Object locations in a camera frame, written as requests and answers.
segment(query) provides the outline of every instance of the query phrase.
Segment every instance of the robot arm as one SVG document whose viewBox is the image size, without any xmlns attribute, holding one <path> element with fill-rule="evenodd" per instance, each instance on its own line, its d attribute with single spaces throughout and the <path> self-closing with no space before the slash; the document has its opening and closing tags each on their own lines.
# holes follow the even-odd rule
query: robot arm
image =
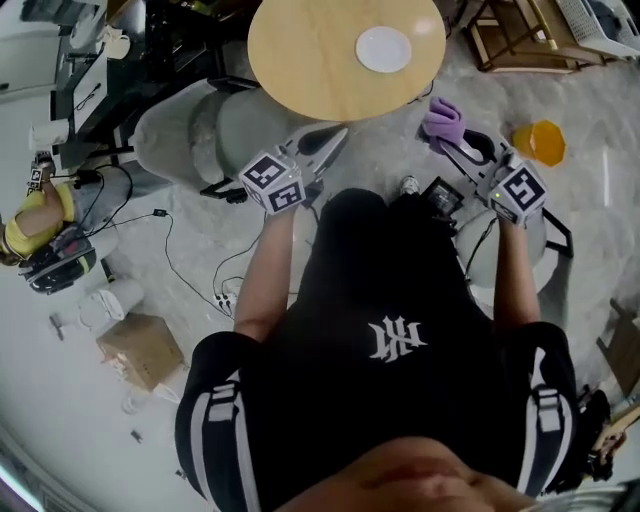
<svg viewBox="0 0 640 512">
<path fill-rule="evenodd" d="M 418 137 L 428 140 L 424 132 Z M 540 214 L 548 189 L 533 164 L 497 132 L 467 129 L 462 144 L 439 139 L 442 153 L 476 185 L 475 196 L 518 226 Z"/>
</svg>

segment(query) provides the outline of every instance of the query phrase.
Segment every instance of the white logo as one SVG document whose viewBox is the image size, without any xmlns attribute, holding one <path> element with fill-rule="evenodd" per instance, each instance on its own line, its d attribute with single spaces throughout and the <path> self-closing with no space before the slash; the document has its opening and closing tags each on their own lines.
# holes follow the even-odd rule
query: white logo
<svg viewBox="0 0 640 512">
<path fill-rule="evenodd" d="M 371 356 L 371 359 L 382 359 L 385 363 L 391 363 L 398 357 L 409 354 L 412 348 L 426 345 L 420 340 L 418 322 L 412 322 L 405 328 L 404 318 L 398 317 L 395 322 L 392 322 L 389 317 L 385 317 L 382 323 L 386 330 L 378 325 L 369 324 L 376 333 L 378 344 L 378 351 Z"/>
</svg>

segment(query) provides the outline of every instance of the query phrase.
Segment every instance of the black cable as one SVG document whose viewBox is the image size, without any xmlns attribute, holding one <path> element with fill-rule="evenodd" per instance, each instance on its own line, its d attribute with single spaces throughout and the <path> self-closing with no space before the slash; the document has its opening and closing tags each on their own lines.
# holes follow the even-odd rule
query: black cable
<svg viewBox="0 0 640 512">
<path fill-rule="evenodd" d="M 262 235 L 262 229 L 264 229 L 264 224 L 265 224 L 266 220 L 267 220 L 267 213 L 265 212 L 265 214 L 264 214 L 264 218 L 262 219 L 262 228 L 260 229 L 260 233 L 258 233 L 258 236 L 257 236 L 257 237 L 256 237 L 256 239 L 251 243 L 251 245 L 249 246 L 249 248 L 248 248 L 248 249 L 246 249 L 246 250 L 244 250 L 244 251 L 242 251 L 242 252 L 239 252 L 239 253 L 237 253 L 237 254 L 234 254 L 233 256 L 229 256 L 228 258 L 226 258 L 226 259 L 224 259 L 224 260 L 222 260 L 222 261 L 220 262 L 220 264 L 219 264 L 219 265 L 218 265 L 218 267 L 216 268 L 216 271 L 215 271 L 215 273 L 214 273 L 214 275 L 213 275 L 213 283 L 212 283 L 212 286 L 213 286 L 213 294 L 214 294 L 214 295 L 216 295 L 216 296 L 218 295 L 218 294 L 217 294 L 217 292 L 216 292 L 216 279 L 218 278 L 218 272 L 219 272 L 219 270 L 220 270 L 220 267 L 222 267 L 222 265 L 224 265 L 227 261 L 231 261 L 231 260 L 232 260 L 232 259 L 234 259 L 234 258 L 237 258 L 237 257 L 239 257 L 239 256 L 242 256 L 242 255 L 244 255 L 244 254 L 247 254 L 251 249 L 253 249 L 253 247 L 258 243 L 258 240 L 260 240 L 260 236 Z"/>
<path fill-rule="evenodd" d="M 96 95 L 96 91 L 100 89 L 100 87 L 102 87 L 102 84 L 98 82 L 96 86 L 92 89 L 92 91 L 89 94 L 87 94 L 87 97 L 76 105 L 75 110 L 77 112 L 80 112 L 85 107 L 87 102 Z"/>
<path fill-rule="evenodd" d="M 109 223 L 110 223 L 110 222 L 113 220 L 113 218 L 118 214 L 118 212 L 119 212 L 120 210 L 122 210 L 125 206 L 127 206 L 127 204 L 129 203 L 129 201 L 131 200 L 131 196 L 133 196 L 133 179 L 131 178 L 131 174 L 129 174 L 129 171 L 127 171 L 124 167 L 121 167 L 121 166 L 116 165 L 116 164 L 104 164 L 104 165 L 100 165 L 100 166 L 96 167 L 96 168 L 94 169 L 94 171 L 98 172 L 98 170 L 99 170 L 99 169 L 104 169 L 105 167 L 113 167 L 113 168 L 115 168 L 115 169 L 119 169 L 119 170 L 121 170 L 121 171 L 125 174 L 125 176 L 129 179 L 129 192 L 127 193 L 127 197 L 125 198 L 124 203 L 122 203 L 122 204 L 120 205 L 120 207 L 119 207 L 115 212 L 113 212 L 113 215 L 111 215 L 111 217 L 109 217 L 109 219 L 104 223 L 104 225 L 103 225 L 100 229 L 98 229 L 97 231 L 92 231 L 91 233 L 89 233 L 89 235 L 87 235 L 87 238 L 92 237 L 92 236 L 95 236 L 95 235 L 97 235 L 98 233 L 100 233 L 102 230 L 106 229 L 106 228 L 107 228 L 107 226 L 109 225 Z"/>
<path fill-rule="evenodd" d="M 122 226 L 123 224 L 129 224 L 129 222 L 133 222 L 134 220 L 144 219 L 145 217 L 157 217 L 157 215 L 154 215 L 153 213 L 149 213 L 147 215 L 141 215 L 140 217 L 136 217 L 135 219 L 129 219 L 123 222 L 116 222 L 115 224 L 111 224 L 111 226 L 107 226 L 104 229 L 111 229 L 111 228 L 115 228 L 116 226 Z"/>
<path fill-rule="evenodd" d="M 207 299 L 204 295 L 202 295 L 198 290 L 196 290 L 191 283 L 189 283 L 184 277 L 182 277 L 178 271 L 173 268 L 173 263 L 171 262 L 171 258 L 169 257 L 169 237 L 171 236 L 171 231 L 173 231 L 173 216 L 170 213 L 167 213 L 167 217 L 169 217 L 169 219 L 171 219 L 171 224 L 169 226 L 169 232 L 167 233 L 167 237 L 164 240 L 164 254 L 167 257 L 167 261 L 169 262 L 169 267 L 171 268 L 171 270 L 173 271 L 173 273 L 178 276 L 178 278 L 184 283 L 186 284 L 189 288 L 191 288 L 191 290 L 193 290 L 194 293 L 196 293 L 203 301 L 205 301 L 207 304 L 209 304 L 213 309 L 215 309 L 218 313 L 223 314 L 224 316 L 226 316 L 227 318 L 231 318 L 231 315 L 229 315 L 228 313 L 226 313 L 225 311 L 222 311 L 221 309 L 219 309 L 218 307 L 216 307 L 216 305 L 211 302 L 209 299 Z"/>
<path fill-rule="evenodd" d="M 84 217 L 82 217 L 82 220 L 79 222 L 79 225 L 82 229 L 84 229 L 84 221 L 87 220 L 87 217 L 89 217 L 89 214 L 91 213 L 91 210 L 93 210 L 93 207 L 96 205 L 96 203 L 98 202 L 98 199 L 100 198 L 100 196 L 102 195 L 102 191 L 104 190 L 104 176 L 102 175 L 101 172 L 96 171 L 96 173 L 98 174 L 98 176 L 100 176 L 100 190 L 98 190 L 98 193 L 96 194 L 95 199 L 93 200 L 93 203 L 91 203 L 91 206 L 89 206 L 89 208 L 87 209 L 87 211 L 84 214 Z"/>
<path fill-rule="evenodd" d="M 416 98 L 411 100 L 409 103 L 407 103 L 407 105 L 411 105 L 412 103 L 415 103 L 416 101 L 422 101 L 426 97 L 430 96 L 431 93 L 433 92 L 433 88 L 434 87 L 435 87 L 435 80 L 431 80 L 431 87 L 429 88 L 429 90 L 427 92 L 425 92 L 424 94 L 421 94 L 420 96 L 417 96 Z"/>
<path fill-rule="evenodd" d="M 480 236 L 480 240 L 478 240 L 478 243 L 473 249 L 473 252 L 471 253 L 471 258 L 469 258 L 469 263 L 467 263 L 467 269 L 464 273 L 464 278 L 466 281 L 469 281 L 469 269 L 471 268 L 471 263 L 473 263 L 473 259 L 476 257 L 476 253 L 478 252 L 478 249 L 480 249 L 480 246 L 489 237 L 489 235 L 491 234 L 491 230 L 493 229 L 493 226 L 497 221 L 498 221 L 498 217 L 494 217 L 493 219 L 491 219 L 491 222 L 489 222 L 487 229 L 484 230 L 484 233 L 482 233 L 482 235 Z"/>
<path fill-rule="evenodd" d="M 240 276 L 228 277 L 227 279 L 222 281 L 222 284 L 220 285 L 220 289 L 224 291 L 224 284 L 227 281 L 232 281 L 234 279 L 240 279 L 241 281 L 244 281 L 244 277 L 240 277 Z M 298 292 L 289 292 L 289 295 L 299 295 L 299 294 L 298 294 Z"/>
</svg>

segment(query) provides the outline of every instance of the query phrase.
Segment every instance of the white stripe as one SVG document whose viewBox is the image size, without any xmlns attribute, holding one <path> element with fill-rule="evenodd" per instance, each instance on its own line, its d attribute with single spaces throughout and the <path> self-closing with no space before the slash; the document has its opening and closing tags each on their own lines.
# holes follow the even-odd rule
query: white stripe
<svg viewBox="0 0 640 512">
<path fill-rule="evenodd" d="M 238 443 L 238 465 L 240 466 L 244 500 L 247 504 L 247 512 L 260 512 L 260 501 L 258 499 L 256 479 L 253 474 L 253 462 L 251 461 L 249 436 L 247 435 L 247 423 L 241 393 L 238 393 L 235 405 L 238 407 L 238 416 L 236 417 L 236 442 Z"/>
<path fill-rule="evenodd" d="M 223 391 L 218 392 L 216 389 L 213 390 L 212 400 L 222 400 L 223 398 L 231 398 L 233 396 L 233 388 L 225 389 Z"/>
<path fill-rule="evenodd" d="M 209 421 L 231 421 L 233 419 L 233 404 L 231 402 L 214 405 L 209 409 Z"/>
<path fill-rule="evenodd" d="M 216 386 L 213 388 L 214 391 L 226 391 L 227 389 L 233 389 L 235 387 L 235 383 L 230 382 L 229 384 L 222 384 L 220 386 Z"/>
<path fill-rule="evenodd" d="M 533 375 L 531 376 L 531 389 L 544 384 L 542 378 L 542 371 L 540 366 L 544 359 L 545 351 L 541 348 L 536 349 L 535 360 L 533 363 Z M 536 444 L 538 437 L 538 406 L 536 405 L 533 396 L 529 397 L 527 401 L 527 413 L 525 417 L 526 421 L 526 433 L 524 444 L 524 455 L 522 457 L 522 469 L 520 470 L 520 478 L 518 479 L 518 489 L 521 493 L 526 493 L 529 486 L 529 479 L 531 478 L 531 470 L 533 469 L 533 463 L 536 458 Z"/>
<path fill-rule="evenodd" d="M 546 384 L 546 382 L 542 378 L 542 370 L 540 369 L 540 367 L 542 366 L 542 360 L 546 355 L 547 355 L 546 352 L 541 348 L 536 349 L 535 362 L 533 363 L 533 376 L 531 377 L 531 384 L 530 384 L 531 389 L 541 384 Z"/>
<path fill-rule="evenodd" d="M 215 501 L 213 501 L 211 489 L 209 489 L 207 471 L 204 464 L 204 444 L 202 442 L 202 424 L 204 423 L 210 399 L 210 393 L 203 393 L 198 397 L 193 407 L 193 414 L 191 415 L 191 455 L 193 456 L 193 469 L 196 472 L 196 478 L 204 497 L 213 505 L 215 512 L 220 512 Z"/>
<path fill-rule="evenodd" d="M 536 443 L 537 443 L 537 423 L 538 423 L 538 407 L 533 396 L 529 397 L 527 401 L 527 430 L 525 434 L 524 455 L 522 457 L 522 469 L 520 470 L 520 478 L 518 479 L 518 486 L 516 489 L 521 493 L 527 492 L 529 486 L 529 479 L 531 478 L 531 470 L 533 469 L 533 462 L 536 458 Z"/>
<path fill-rule="evenodd" d="M 565 457 L 567 456 L 567 452 L 569 451 L 569 445 L 571 444 L 571 433 L 573 432 L 573 413 L 571 411 L 571 407 L 569 407 L 569 402 L 567 399 L 560 395 L 560 403 L 562 403 L 562 415 L 564 416 L 564 434 L 562 435 L 562 444 L 560 445 L 560 450 L 558 450 L 558 458 L 556 459 L 555 464 L 553 465 L 553 469 L 551 473 L 549 473 L 549 477 L 544 484 L 546 488 L 553 480 L 560 470 L 560 466 L 564 462 Z"/>
</svg>

